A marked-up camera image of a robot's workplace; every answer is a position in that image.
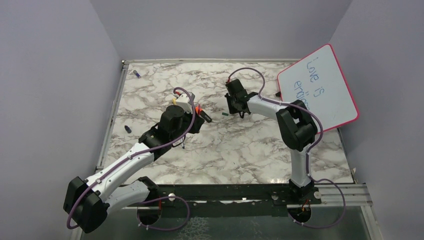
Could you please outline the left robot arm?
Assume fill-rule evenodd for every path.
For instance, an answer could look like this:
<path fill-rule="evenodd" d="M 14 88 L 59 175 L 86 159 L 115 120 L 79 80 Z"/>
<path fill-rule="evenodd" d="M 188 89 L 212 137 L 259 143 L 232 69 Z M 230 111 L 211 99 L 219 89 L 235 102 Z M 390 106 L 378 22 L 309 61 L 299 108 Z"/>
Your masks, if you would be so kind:
<path fill-rule="evenodd" d="M 159 122 L 143 133 L 117 161 L 86 179 L 76 176 L 68 183 L 63 203 L 63 210 L 68 214 L 66 227 L 90 233 L 130 198 L 138 197 L 147 206 L 155 203 L 157 191 L 153 182 L 128 187 L 121 187 L 121 184 L 171 150 L 174 143 L 187 134 L 198 134 L 204 123 L 196 112 L 185 112 L 178 105 L 168 106 Z"/>

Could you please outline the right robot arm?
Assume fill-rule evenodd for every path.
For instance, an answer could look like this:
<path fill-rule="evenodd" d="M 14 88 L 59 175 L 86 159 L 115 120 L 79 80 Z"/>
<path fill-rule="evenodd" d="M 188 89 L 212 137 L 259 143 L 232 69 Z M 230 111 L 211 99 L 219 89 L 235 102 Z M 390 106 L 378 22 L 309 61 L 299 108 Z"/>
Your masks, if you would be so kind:
<path fill-rule="evenodd" d="M 300 204 L 313 191 L 310 177 L 308 148 L 315 142 L 318 128 L 312 116 L 304 110 L 300 101 L 292 103 L 276 102 L 259 97 L 255 92 L 245 94 L 225 94 L 230 114 L 259 114 L 276 120 L 284 144 L 290 149 L 291 177 L 289 179 L 289 199 Z"/>

